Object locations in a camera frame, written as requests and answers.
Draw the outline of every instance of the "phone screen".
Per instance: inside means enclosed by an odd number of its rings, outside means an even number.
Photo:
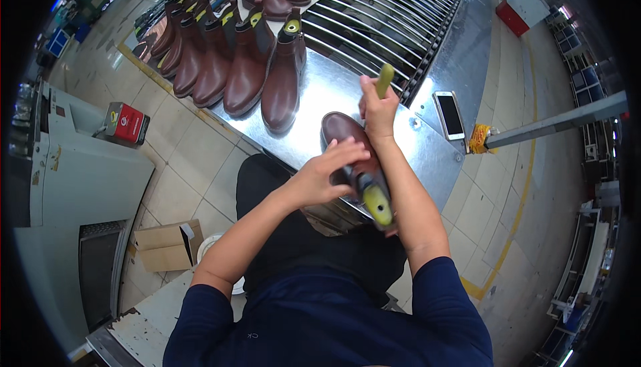
[[[451,96],[437,96],[438,103],[443,112],[443,119],[445,120],[445,129],[448,135],[463,133],[461,127],[461,120],[458,116],[458,110],[454,103],[454,98]]]

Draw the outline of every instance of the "person's arm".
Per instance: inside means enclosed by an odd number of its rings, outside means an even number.
[[[269,235],[291,212],[329,202],[352,192],[348,185],[332,186],[332,172],[370,157],[364,144],[349,138],[332,141],[325,153],[310,159],[282,187],[274,190],[253,210],[238,220],[203,256],[191,286],[206,284],[228,299],[234,283],[245,273]]]
[[[388,88],[385,98],[379,99],[376,79],[367,76],[361,76],[361,87],[361,117],[365,119],[365,131],[386,172],[398,235],[414,276],[431,259],[451,257],[447,233],[437,206],[394,140],[394,117],[399,98]]]

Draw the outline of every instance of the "gray machine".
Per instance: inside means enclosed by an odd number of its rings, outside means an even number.
[[[29,212],[16,242],[36,302],[70,352],[117,314],[124,251],[154,165],[92,138],[104,110],[47,82],[33,96]]]

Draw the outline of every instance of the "person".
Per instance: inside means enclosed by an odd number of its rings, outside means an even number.
[[[399,99],[363,76],[360,109],[386,172],[397,235],[371,226],[325,237],[300,208],[352,193],[330,175],[371,155],[332,141],[293,177],[266,155],[238,172],[234,224],[194,272],[165,366],[490,366],[492,343],[463,289],[437,206],[394,141]],[[413,315],[383,310],[409,260]],[[233,322],[234,283],[247,303]]]

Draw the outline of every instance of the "black pants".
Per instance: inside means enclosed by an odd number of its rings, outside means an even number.
[[[247,158],[238,171],[238,219],[289,177],[283,167],[264,154]],[[403,274],[406,258],[397,236],[385,238],[374,226],[364,225],[347,235],[327,237],[297,210],[277,226],[250,263],[245,272],[245,291],[251,296],[266,278],[291,267],[332,267],[351,274],[375,305],[383,307],[388,301],[385,291]]]

